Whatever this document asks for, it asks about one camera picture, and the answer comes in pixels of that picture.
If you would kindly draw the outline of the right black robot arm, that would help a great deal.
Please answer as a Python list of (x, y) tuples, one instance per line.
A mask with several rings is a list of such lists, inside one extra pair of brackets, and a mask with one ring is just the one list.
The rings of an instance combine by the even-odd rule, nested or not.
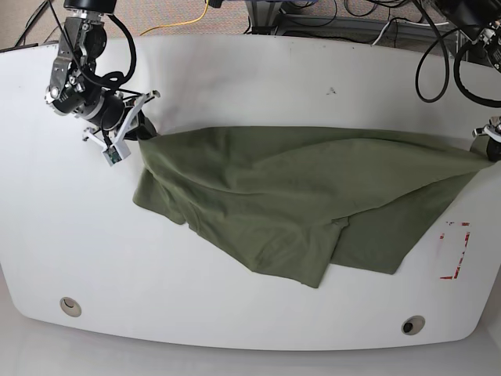
[[(115, 6), (115, 1), (63, 3), (71, 15), (65, 23), (56, 23), (61, 35), (45, 97), (56, 113), (73, 114), (87, 121), (83, 140), (101, 143), (106, 152), (116, 150), (118, 140), (157, 136), (142, 106), (160, 95), (157, 91), (143, 94), (124, 87), (135, 73), (137, 52), (131, 33), (114, 15)], [(130, 64), (125, 73), (96, 74), (97, 59), (107, 44), (103, 16), (108, 16), (126, 37)]]

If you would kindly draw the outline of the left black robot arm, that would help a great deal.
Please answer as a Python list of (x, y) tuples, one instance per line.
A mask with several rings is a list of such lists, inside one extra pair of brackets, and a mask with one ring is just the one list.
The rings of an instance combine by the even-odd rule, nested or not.
[(432, 1), (431, 6), (467, 38), (454, 59), (452, 72), (456, 87), (470, 101), (483, 107), (499, 109), (499, 100), (478, 96), (467, 89), (461, 78), (460, 66), (463, 56), (479, 46), (492, 67), (500, 71), (500, 2)]

